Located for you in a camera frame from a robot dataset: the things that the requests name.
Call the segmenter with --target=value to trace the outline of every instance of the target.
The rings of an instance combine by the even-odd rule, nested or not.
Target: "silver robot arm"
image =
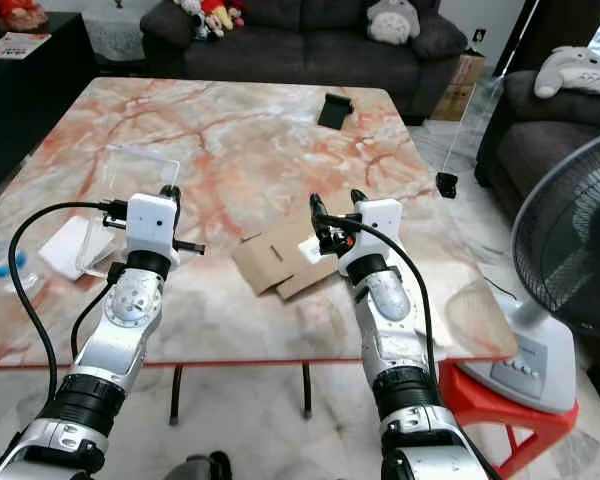
[[[179,215],[176,187],[163,188],[160,196],[136,194],[119,206],[117,218],[108,221],[126,228],[122,273],[55,398],[0,459],[0,480],[82,480],[102,468],[114,417],[162,317],[163,285],[179,264],[174,246],[204,251],[173,238]]]
[[[352,190],[351,198],[355,213],[344,217],[349,227],[355,222],[373,226],[402,247],[399,202],[368,200],[358,190]],[[382,480],[486,480],[470,442],[431,381],[422,340],[414,330],[414,320],[424,314],[414,274],[382,240],[329,221],[317,194],[310,204],[321,253],[338,255],[339,271],[352,285],[363,367],[381,419]]]

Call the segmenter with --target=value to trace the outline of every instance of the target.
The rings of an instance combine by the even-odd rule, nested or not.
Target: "stuffed animal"
[[[377,42],[402,45],[420,35],[418,11],[407,0],[380,0],[367,10],[367,33]]]
[[[222,30],[222,22],[218,18],[217,15],[207,15],[206,16],[207,26],[211,30],[216,37],[222,38],[224,37],[224,30]]]
[[[202,0],[202,11],[205,15],[215,15],[227,30],[233,29],[233,22],[224,6],[224,0]]]
[[[231,21],[236,27],[244,27],[244,18],[242,18],[242,12],[244,12],[244,3],[241,0],[227,0],[227,12],[231,17]]]
[[[561,88],[600,95],[600,56],[585,47],[558,47],[542,65],[534,92],[551,98]]]
[[[33,0],[0,0],[0,30],[26,32],[46,21],[44,9]]]
[[[224,32],[220,28],[220,35],[217,32],[213,32],[208,26],[209,19],[206,18],[202,7],[200,6],[200,0],[173,0],[173,3],[179,5],[185,12],[191,15],[191,22],[193,23],[193,38],[196,40],[212,40],[214,37],[222,37]]]

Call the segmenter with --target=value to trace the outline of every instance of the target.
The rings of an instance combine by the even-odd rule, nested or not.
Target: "fan base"
[[[576,400],[576,363],[569,328],[532,300],[522,304],[505,295],[495,297],[518,342],[518,355],[501,362],[458,366],[521,405],[555,414],[571,410]]]

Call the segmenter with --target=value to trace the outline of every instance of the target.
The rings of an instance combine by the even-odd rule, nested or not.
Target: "brown cardboard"
[[[485,58],[480,53],[469,50],[460,56],[452,85],[473,85],[484,71]]]
[[[474,85],[449,85],[431,114],[431,120],[462,120],[473,89]]]
[[[353,211],[349,191],[323,197],[327,211],[343,215]],[[242,276],[260,295],[270,287],[283,299],[313,285],[337,269],[335,255],[324,256],[311,263],[298,245],[314,236],[309,211],[309,198],[305,207],[266,232],[243,239],[231,256]]]

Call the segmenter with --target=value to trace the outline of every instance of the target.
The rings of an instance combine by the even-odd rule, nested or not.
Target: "water bottle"
[[[8,252],[9,242],[0,235],[0,288],[4,292],[15,293],[15,286],[11,281],[9,273]],[[22,283],[24,291],[29,298],[34,297],[40,291],[43,282],[31,267],[31,263],[24,250],[18,249],[16,251],[16,267],[18,268],[18,276],[20,277],[20,283]]]

